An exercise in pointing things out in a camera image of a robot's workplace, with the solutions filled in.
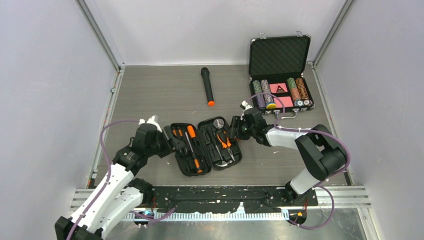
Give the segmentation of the small round bit holder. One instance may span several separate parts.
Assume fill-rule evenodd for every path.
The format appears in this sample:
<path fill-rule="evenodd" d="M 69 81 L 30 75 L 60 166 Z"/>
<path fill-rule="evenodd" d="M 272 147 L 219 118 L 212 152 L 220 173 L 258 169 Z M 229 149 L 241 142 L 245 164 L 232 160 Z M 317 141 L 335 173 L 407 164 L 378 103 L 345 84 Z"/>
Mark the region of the small round bit holder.
<path fill-rule="evenodd" d="M 226 123 L 225 123 L 225 120 L 223 118 L 216 118 L 213 121 L 213 126 L 216 129 L 224 129 L 225 128 L 225 125 L 226 125 Z"/>

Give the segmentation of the orange handled screwdriver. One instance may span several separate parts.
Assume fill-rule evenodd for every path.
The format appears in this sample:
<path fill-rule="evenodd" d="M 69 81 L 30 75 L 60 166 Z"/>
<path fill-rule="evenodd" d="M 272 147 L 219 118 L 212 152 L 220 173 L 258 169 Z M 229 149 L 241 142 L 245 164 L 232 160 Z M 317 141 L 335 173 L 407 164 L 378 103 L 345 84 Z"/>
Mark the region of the orange handled screwdriver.
<path fill-rule="evenodd" d="M 193 125 L 188 125 L 187 126 L 187 133 L 188 133 L 188 138 L 189 138 L 189 144 L 191 146 L 191 148 L 195 151 L 199 151 L 200 150 L 200 140 L 196 135 L 196 131 L 195 128 L 193 127 Z"/>

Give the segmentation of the orange handled pliers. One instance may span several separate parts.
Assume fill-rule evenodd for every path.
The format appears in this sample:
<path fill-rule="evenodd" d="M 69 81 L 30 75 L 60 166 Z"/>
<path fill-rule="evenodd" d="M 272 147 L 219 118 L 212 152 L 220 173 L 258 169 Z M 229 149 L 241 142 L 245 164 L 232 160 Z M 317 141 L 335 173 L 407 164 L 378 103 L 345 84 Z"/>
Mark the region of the orange handled pliers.
<path fill-rule="evenodd" d="M 226 149 L 229 156 L 230 156 L 230 161 L 231 162 L 235 162 L 235 157 L 233 154 L 233 151 L 231 149 L 232 143 L 230 141 L 230 139 L 226 136 L 226 132 L 222 132 L 222 133 L 218 133 L 216 135 L 218 141 L 221 143 L 221 146 L 223 149 Z"/>

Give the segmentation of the black tool kit case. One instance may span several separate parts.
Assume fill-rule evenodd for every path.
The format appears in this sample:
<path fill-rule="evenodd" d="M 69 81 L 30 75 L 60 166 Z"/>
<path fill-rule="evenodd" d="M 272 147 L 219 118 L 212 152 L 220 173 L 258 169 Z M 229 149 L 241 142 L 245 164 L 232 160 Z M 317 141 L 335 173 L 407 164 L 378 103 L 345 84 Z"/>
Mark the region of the black tool kit case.
<path fill-rule="evenodd" d="M 224 129 L 216 129 L 213 126 L 213 121 L 216 118 L 224 119 L 224 121 L 225 121 Z M 222 117 L 222 116 L 209 118 L 207 120 L 199 122 L 197 125 L 193 125 L 195 132 L 196 132 L 196 136 L 198 137 L 198 139 L 200 141 L 200 150 L 194 150 L 194 151 L 197 155 L 197 159 L 199 161 L 200 167 L 203 170 L 202 173 L 197 173 L 195 163 L 194 163 L 194 159 L 192 157 L 191 149 L 190 149 L 188 140 L 187 140 L 186 135 L 185 135 L 185 132 L 187 132 L 188 125 L 193 125 L 193 124 L 191 124 L 191 123 L 173 123 L 173 124 L 170 125 L 171 129 L 176 129 L 176 131 L 177 131 L 177 128 L 180 128 L 182 130 L 183 137 L 184 137 L 184 140 L 185 140 L 185 143 L 186 143 L 186 148 L 187 148 L 187 151 L 188 151 L 187 156 L 184 156 L 183 153 L 180 152 L 180 151 L 176 151 L 176 153 L 175 153 L 175 158 L 176 158 L 178 167 L 179 167 L 179 169 L 180 169 L 180 171 L 182 172 L 183 175 L 185 175 L 187 177 L 194 177 L 194 176 L 205 175 L 213 169 L 215 169 L 217 171 L 221 171 L 221 170 L 230 168 L 230 167 L 238 164 L 242 160 L 242 158 L 243 158 L 242 151 L 241 151 L 237 141 L 230 140 L 231 149 L 232 149 L 232 152 L 233 152 L 233 155 L 234 155 L 234 158 L 235 158 L 235 162 L 231 162 L 231 158 L 230 158 L 228 151 L 222 147 L 221 143 L 217 139 L 217 134 L 222 133 L 224 131 L 226 132 L 227 129 L 230 127 L 229 124 L 227 123 L 227 121 L 225 120 L 225 118 Z M 225 167 L 216 166 L 216 163 L 220 162 L 220 158 L 218 156 L 218 153 L 216 152 L 215 147 L 213 146 L 213 144 L 211 142 L 210 136 L 208 135 L 208 133 L 206 131 L 207 128 L 211 128 L 213 130 L 214 135 L 216 136 L 217 145 L 220 148 L 220 152 L 221 152 L 223 158 L 228 162 L 228 166 L 225 166 Z"/>

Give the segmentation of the claw hammer black handle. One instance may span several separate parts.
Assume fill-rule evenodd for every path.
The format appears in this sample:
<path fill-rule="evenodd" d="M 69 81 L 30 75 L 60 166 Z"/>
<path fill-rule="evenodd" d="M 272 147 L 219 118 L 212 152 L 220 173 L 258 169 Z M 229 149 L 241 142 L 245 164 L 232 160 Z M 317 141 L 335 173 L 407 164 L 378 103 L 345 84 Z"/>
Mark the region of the claw hammer black handle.
<path fill-rule="evenodd" d="M 210 127 L 208 127 L 207 129 L 206 129 L 206 132 L 208 133 L 208 135 L 209 135 L 209 138 L 210 138 L 210 141 L 212 142 L 212 144 L 213 144 L 213 146 L 215 147 L 215 150 L 216 150 L 216 152 L 217 152 L 217 154 L 218 154 L 218 156 L 219 156 L 219 160 L 220 160 L 220 162 L 218 162 L 218 163 L 216 163 L 216 166 L 218 166 L 218 167 L 220 167 L 220 168 L 223 168 L 223 167 L 226 167 L 226 166 L 228 166 L 229 165 L 229 163 L 223 158 L 223 156 L 222 156 L 222 154 L 221 154 L 221 150 L 220 150 L 220 148 L 218 147 L 218 142 L 217 142 L 217 138 L 216 138 L 216 136 L 214 135 L 214 131 L 210 128 Z"/>

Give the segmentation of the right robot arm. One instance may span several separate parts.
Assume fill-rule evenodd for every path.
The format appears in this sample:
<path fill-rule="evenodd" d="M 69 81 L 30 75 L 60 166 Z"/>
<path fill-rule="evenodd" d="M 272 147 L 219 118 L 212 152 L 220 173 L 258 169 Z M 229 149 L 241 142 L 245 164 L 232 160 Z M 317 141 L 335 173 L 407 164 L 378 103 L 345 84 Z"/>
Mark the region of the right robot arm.
<path fill-rule="evenodd" d="M 306 192 L 340 172 L 349 163 L 346 148 L 322 124 L 313 128 L 286 128 L 268 124 L 256 108 L 246 108 L 241 116 L 233 116 L 227 136 L 232 140 L 255 141 L 267 147 L 297 150 L 305 168 L 285 185 L 285 198 L 299 205 Z"/>

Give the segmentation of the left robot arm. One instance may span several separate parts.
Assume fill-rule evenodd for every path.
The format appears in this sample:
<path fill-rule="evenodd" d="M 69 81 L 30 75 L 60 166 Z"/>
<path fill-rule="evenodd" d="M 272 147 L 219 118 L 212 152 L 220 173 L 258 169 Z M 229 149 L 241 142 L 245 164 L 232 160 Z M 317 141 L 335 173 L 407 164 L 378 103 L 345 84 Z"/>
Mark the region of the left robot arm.
<path fill-rule="evenodd" d="M 129 144 L 108 159 L 104 178 L 85 202 L 70 216 L 61 216 L 54 229 L 59 240 L 104 240 L 112 229 L 137 206 L 153 202 L 153 187 L 137 178 L 150 157 L 166 157 L 185 147 L 171 128 L 141 119 Z"/>

